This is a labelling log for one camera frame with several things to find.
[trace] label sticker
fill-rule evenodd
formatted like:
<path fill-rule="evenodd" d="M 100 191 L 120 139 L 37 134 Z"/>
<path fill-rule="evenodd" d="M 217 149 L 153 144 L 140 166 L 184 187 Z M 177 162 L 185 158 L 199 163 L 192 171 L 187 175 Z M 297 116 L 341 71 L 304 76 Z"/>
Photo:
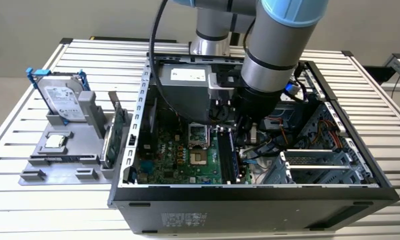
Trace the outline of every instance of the label sticker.
<path fill-rule="evenodd" d="M 176 81 L 207 81 L 207 71 L 204 69 L 173 68 L 171 80 Z"/>
<path fill-rule="evenodd" d="M 47 86 L 44 89 L 57 114 L 69 121 L 85 121 L 73 90 L 64 86 Z"/>
<path fill-rule="evenodd" d="M 207 213 L 161 213 L 164 227 L 199 227 L 207 222 Z"/>

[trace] wire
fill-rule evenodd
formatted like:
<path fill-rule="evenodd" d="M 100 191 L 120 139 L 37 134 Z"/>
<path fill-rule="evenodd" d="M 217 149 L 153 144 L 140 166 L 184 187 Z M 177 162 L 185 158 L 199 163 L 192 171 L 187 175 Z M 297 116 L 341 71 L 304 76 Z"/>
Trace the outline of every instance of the wire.
<path fill-rule="evenodd" d="M 283 129 L 283 118 L 272 118 L 272 117 L 265 117 L 265 119 L 268 120 L 275 120 L 275 121 L 279 121 L 280 122 L 280 130 L 281 130 L 281 135 L 283 135 L 283 138 L 284 138 L 284 142 L 285 142 L 285 145 L 289 145 L 289 142 L 288 142 L 288 138 L 287 138 L 287 135 L 285 135 L 285 131 Z"/>
<path fill-rule="evenodd" d="M 167 7 L 167 3 L 168 3 L 168 0 L 161 1 L 160 7 L 159 7 L 159 10 L 157 10 L 155 19 L 153 19 L 153 25 L 152 25 L 151 36 L 149 36 L 149 46 L 148 46 L 151 74 L 152 74 L 152 77 L 155 79 L 157 90 L 160 92 L 160 95 L 161 95 L 167 105 L 173 110 L 176 115 L 185 118 L 189 122 L 196 122 L 197 124 L 203 124 L 203 125 L 215 125 L 215 124 L 219 124 L 219 123 L 224 123 L 227 121 L 228 117 L 229 117 L 229 108 L 228 108 L 228 106 L 223 106 L 224 115 L 225 115 L 224 120 L 220 120 L 220 121 L 201 120 L 201 119 L 193 119 L 192 116 L 187 112 L 177 111 L 176 108 L 173 107 L 173 105 L 169 103 L 169 100 L 167 99 L 167 95 L 165 95 L 165 92 L 163 90 L 163 84 L 161 84 L 161 81 L 160 81 L 160 77 L 159 77 L 159 73 L 157 73 L 157 69 L 156 69 L 156 64 L 155 64 L 156 35 L 157 35 L 160 19 L 161 19 L 161 15 L 163 15 L 163 12 L 164 12 L 165 7 Z"/>
<path fill-rule="evenodd" d="M 252 31 L 252 28 L 253 28 L 253 25 L 255 25 L 255 20 L 256 20 L 256 18 L 253 18 L 253 21 L 252 21 L 251 25 L 248 26 L 244 37 L 243 37 L 243 49 L 244 49 L 245 53 L 248 52 L 248 47 L 247 47 L 248 35 Z"/>
<path fill-rule="evenodd" d="M 319 140 L 319 136 L 321 135 L 321 128 L 320 128 L 321 123 L 324 123 L 327 127 L 329 127 L 329 125 L 335 126 L 335 124 L 329 120 L 323 120 L 321 119 L 317 123 L 317 134 L 316 134 L 311 144 L 316 143 L 316 141 Z M 341 141 L 340 141 L 339 137 L 336 136 L 336 133 L 332 132 L 331 130 L 328 130 L 327 132 L 328 132 L 328 134 L 332 138 L 332 141 L 335 143 L 336 148 L 343 148 L 343 144 L 341 144 Z"/>
<path fill-rule="evenodd" d="M 260 175 L 257 175 L 257 177 L 255 178 L 255 184 L 257 184 L 257 180 L 259 180 L 260 176 L 261 176 L 264 173 L 267 173 L 268 171 L 269 171 L 269 168 L 268 168 L 265 171 L 263 171 L 263 172 L 260 173 Z"/>
<path fill-rule="evenodd" d="M 396 86 L 397 86 L 399 80 L 400 80 L 400 76 L 397 78 L 397 81 L 395 81 L 395 84 L 393 84 L 393 88 L 392 88 L 392 91 L 391 91 L 391 99 L 393 99 L 393 94 L 395 94 L 395 90 L 396 90 Z"/>
<path fill-rule="evenodd" d="M 331 122 L 329 120 L 324 120 L 329 125 L 332 125 L 332 127 L 335 127 L 336 125 L 333 124 L 333 122 Z M 336 135 L 336 132 L 335 131 L 328 131 L 328 133 L 331 134 L 332 138 L 333 138 L 333 141 L 336 143 L 336 147 L 337 148 L 343 148 L 343 143 L 340 141 L 340 138 L 337 137 Z"/>

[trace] gray wall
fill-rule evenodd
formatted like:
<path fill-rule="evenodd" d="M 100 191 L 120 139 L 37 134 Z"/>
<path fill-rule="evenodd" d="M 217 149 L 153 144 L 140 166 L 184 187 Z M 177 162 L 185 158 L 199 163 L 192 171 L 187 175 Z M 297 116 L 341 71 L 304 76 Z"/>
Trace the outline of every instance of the gray wall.
<path fill-rule="evenodd" d="M 63 37 L 148 38 L 159 0 L 0 0 L 0 77 L 43 67 Z M 169 3 L 159 38 L 193 39 L 196 11 Z M 351 50 L 364 64 L 400 52 L 400 0 L 331 0 L 309 49 Z"/>

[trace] slotted aluminum table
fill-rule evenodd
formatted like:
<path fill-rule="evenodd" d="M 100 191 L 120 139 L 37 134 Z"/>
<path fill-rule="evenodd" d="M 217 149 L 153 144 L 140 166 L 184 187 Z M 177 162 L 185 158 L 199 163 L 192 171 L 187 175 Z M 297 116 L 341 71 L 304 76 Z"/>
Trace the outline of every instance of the slotted aluminum table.
<path fill-rule="evenodd" d="M 73 40 L 60 44 L 45 69 L 88 74 L 96 104 L 112 111 L 107 91 L 117 91 L 123 107 L 132 110 L 148 43 Z M 187 44 L 157 43 L 157 52 L 185 53 Z M 243 56 L 241 47 L 231 49 Z M 369 151 L 400 195 L 400 109 L 353 57 L 340 51 L 307 50 L 335 91 Z M 115 209 L 108 209 L 108 184 L 20 186 L 27 165 L 47 126 L 47 106 L 29 87 L 0 128 L 0 239 L 143 239 L 133 236 Z M 149 238 L 281 239 L 279 233 L 180 234 Z M 336 232 L 296 233 L 291 238 L 333 240 L 400 240 L 400 202 Z"/>

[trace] green circuit board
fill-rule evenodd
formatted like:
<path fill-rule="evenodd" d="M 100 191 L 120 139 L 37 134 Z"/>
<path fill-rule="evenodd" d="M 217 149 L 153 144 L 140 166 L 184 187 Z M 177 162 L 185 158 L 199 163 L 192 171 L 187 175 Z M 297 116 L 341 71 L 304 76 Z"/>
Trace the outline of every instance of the green circuit board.
<path fill-rule="evenodd" d="M 209 136 L 209 147 L 188 149 L 184 137 L 159 132 L 156 159 L 140 163 L 141 184 L 221 184 L 217 138 Z"/>

